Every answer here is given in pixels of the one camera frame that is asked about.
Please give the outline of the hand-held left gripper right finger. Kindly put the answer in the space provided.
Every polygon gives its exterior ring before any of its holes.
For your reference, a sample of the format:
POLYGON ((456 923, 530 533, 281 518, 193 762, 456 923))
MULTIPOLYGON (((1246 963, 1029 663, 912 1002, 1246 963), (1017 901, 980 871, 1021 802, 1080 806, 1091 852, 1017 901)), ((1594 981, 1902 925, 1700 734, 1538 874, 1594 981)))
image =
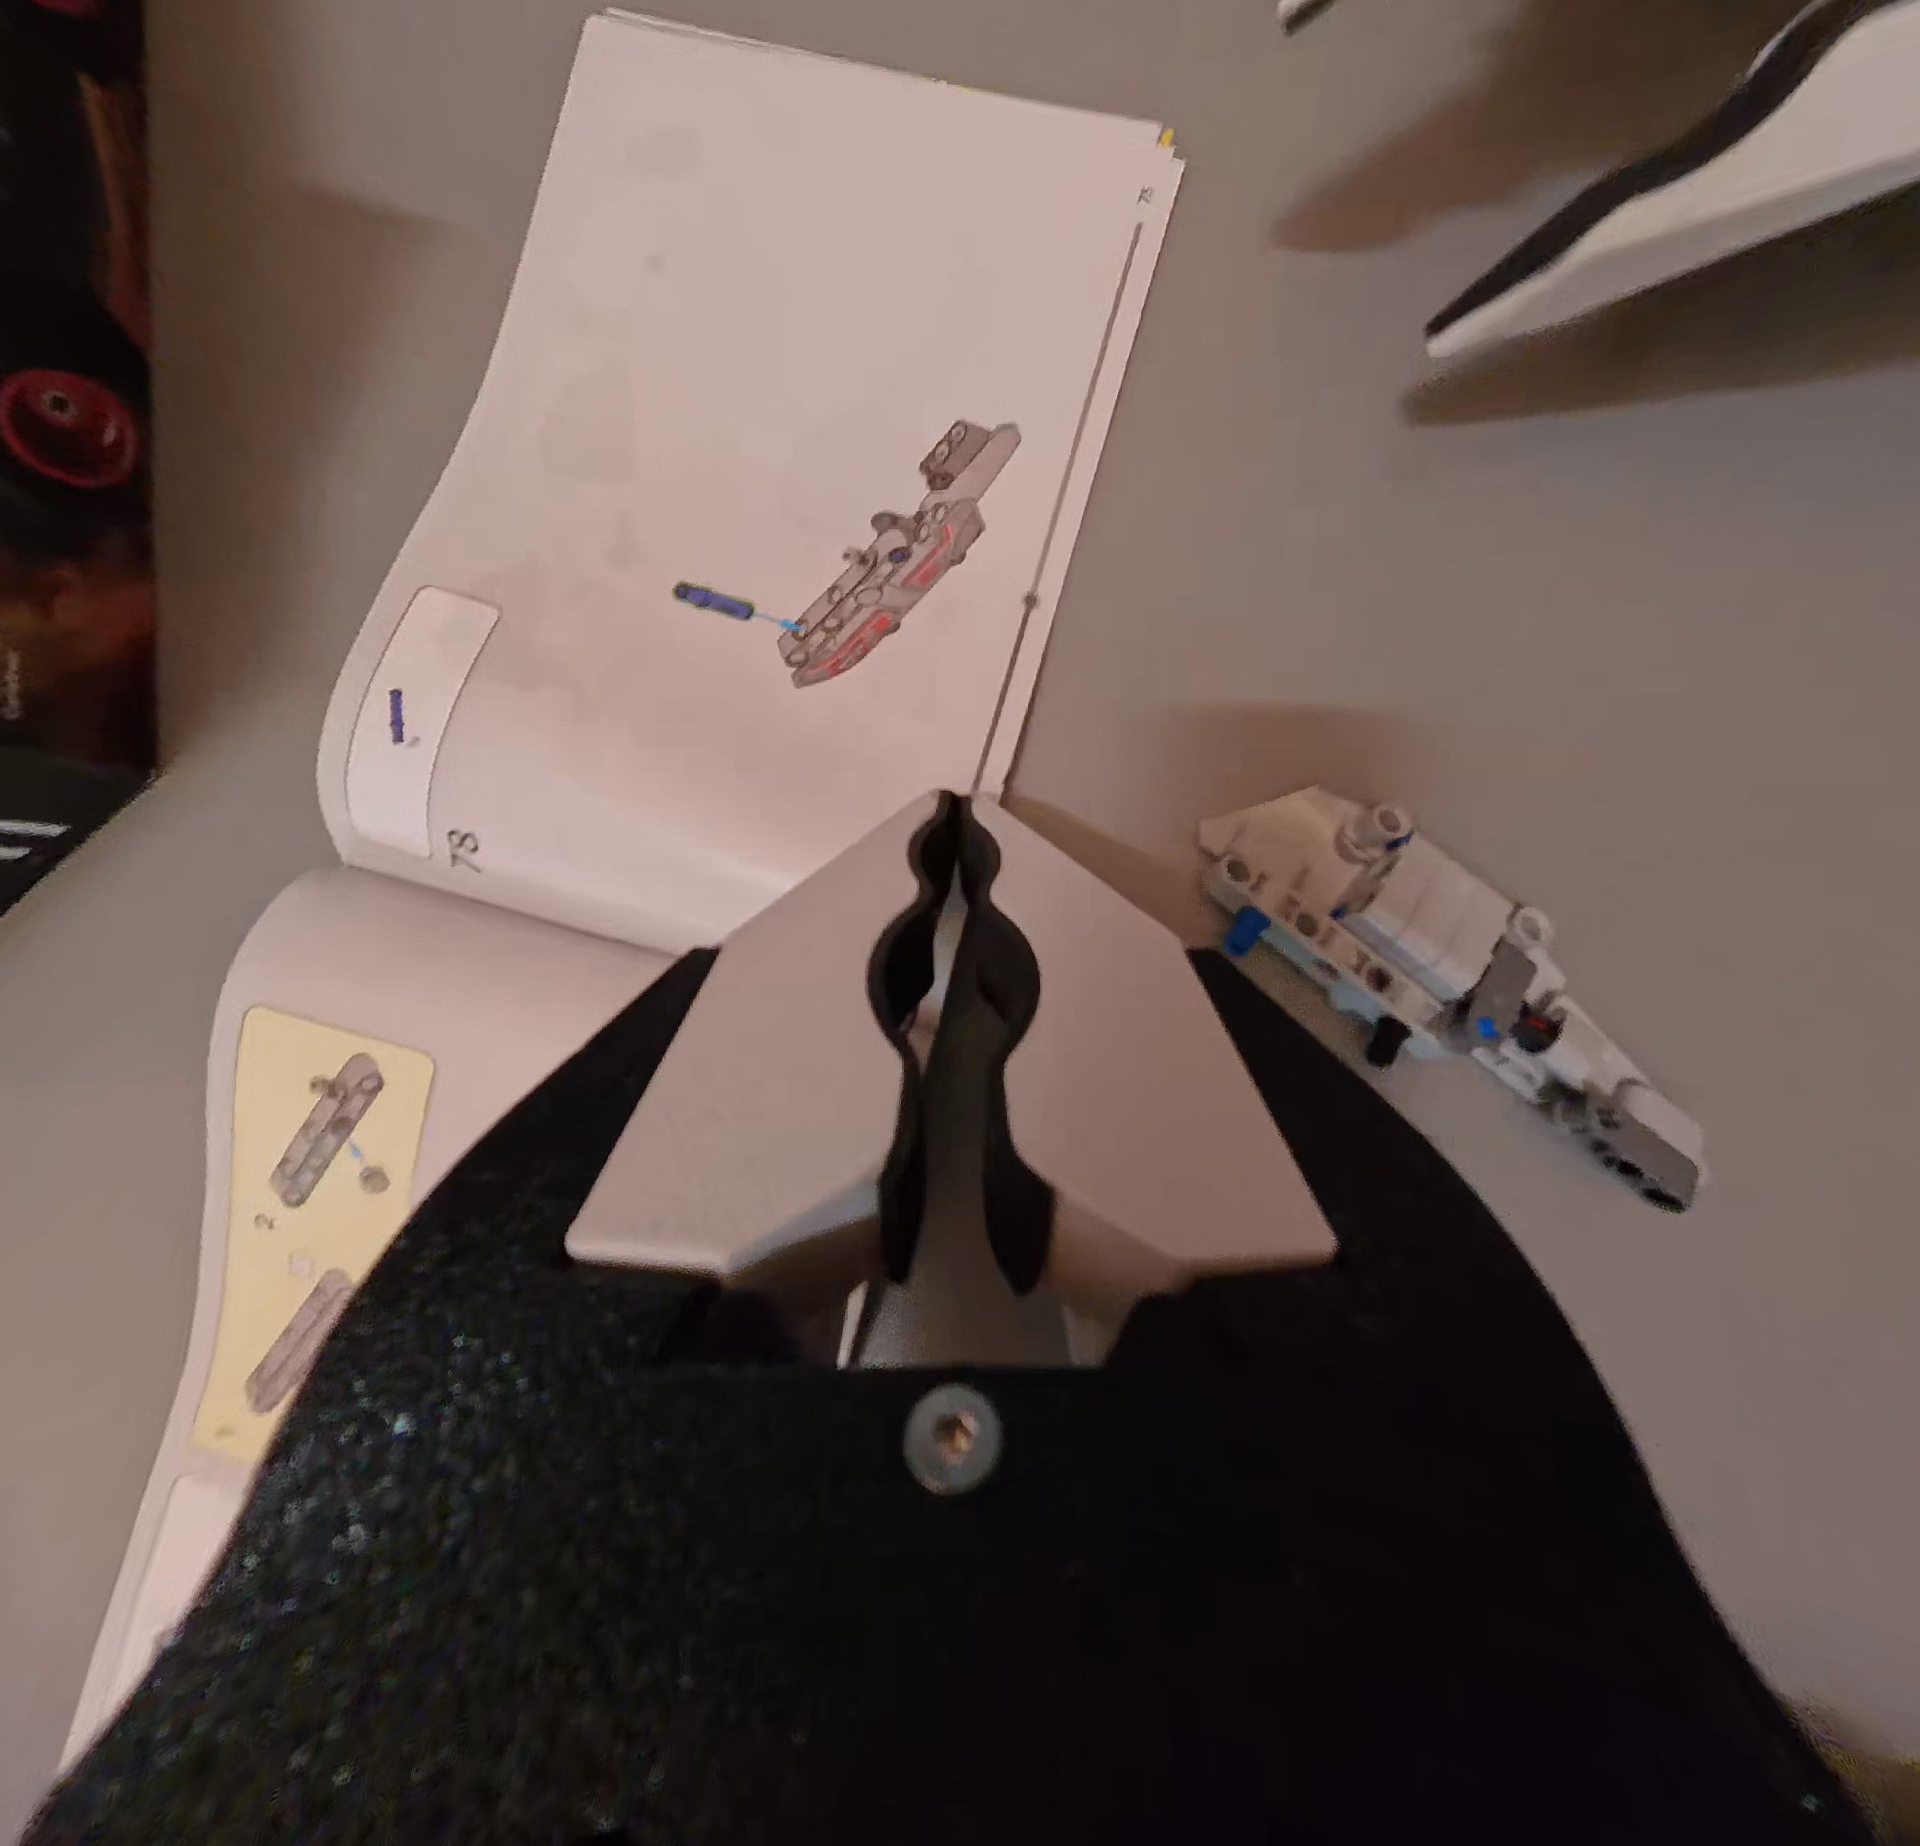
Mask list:
POLYGON ((998 804, 931 822, 931 1361, 1095 1363, 1147 1297, 1331 1261, 1183 937, 998 804))

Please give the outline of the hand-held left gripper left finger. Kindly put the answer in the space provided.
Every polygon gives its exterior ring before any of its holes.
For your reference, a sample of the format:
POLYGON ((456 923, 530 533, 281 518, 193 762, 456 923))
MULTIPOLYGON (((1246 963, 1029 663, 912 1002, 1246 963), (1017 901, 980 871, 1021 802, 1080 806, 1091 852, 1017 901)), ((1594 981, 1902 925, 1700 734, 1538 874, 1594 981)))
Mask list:
POLYGON ((580 1283, 743 1302, 857 1363, 926 1209, 958 806, 906 802, 718 945, 565 1234, 580 1283))

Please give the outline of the white grey toy brick assembly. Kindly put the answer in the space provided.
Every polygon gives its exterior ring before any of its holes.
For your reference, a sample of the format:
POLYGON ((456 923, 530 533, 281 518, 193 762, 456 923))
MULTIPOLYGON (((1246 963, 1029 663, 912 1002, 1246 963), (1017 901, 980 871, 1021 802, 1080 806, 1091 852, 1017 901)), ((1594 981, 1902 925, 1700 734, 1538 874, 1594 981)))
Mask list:
POLYGON ((1282 956, 1378 1070, 1466 1059, 1656 1209, 1693 1209, 1701 1125, 1569 994, 1536 905, 1502 895, 1400 802, 1323 788, 1200 822, 1223 952, 1282 956))

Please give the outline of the white instruction booklet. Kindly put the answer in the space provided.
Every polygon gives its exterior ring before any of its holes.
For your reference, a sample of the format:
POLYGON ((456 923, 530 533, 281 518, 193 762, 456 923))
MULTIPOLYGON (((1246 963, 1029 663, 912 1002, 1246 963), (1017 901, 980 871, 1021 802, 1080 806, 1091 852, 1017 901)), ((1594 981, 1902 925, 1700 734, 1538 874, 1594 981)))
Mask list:
POLYGON ((195 1314, 60 1756, 439 1178, 686 952, 1006 788, 1183 177, 1155 121, 635 14, 210 1028, 195 1314))

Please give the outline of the grey desk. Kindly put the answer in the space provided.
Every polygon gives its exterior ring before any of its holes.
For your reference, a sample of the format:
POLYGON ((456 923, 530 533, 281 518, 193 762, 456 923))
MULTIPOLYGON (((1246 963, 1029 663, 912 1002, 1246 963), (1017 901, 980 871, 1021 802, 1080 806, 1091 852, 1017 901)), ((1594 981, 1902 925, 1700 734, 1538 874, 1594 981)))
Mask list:
POLYGON ((4 1842, 195 1306, 210 1023, 486 368, 590 11, 1155 116, 1187 156, 1009 806, 1187 944, 1203 816, 1395 799, 1701 1121, 1648 1209, 1395 1104, 1696 1567, 1916 1840, 1916 196, 1515 345, 1422 326, 1810 0, 148 0, 168 771, 4 919, 4 1842))

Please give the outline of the black toy set box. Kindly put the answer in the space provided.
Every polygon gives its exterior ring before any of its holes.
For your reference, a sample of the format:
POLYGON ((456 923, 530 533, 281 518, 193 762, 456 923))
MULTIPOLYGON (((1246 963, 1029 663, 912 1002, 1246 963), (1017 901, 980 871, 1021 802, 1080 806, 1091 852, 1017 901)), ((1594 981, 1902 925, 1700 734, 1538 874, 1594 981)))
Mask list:
POLYGON ((159 771, 145 0, 2 0, 2 907, 159 771))

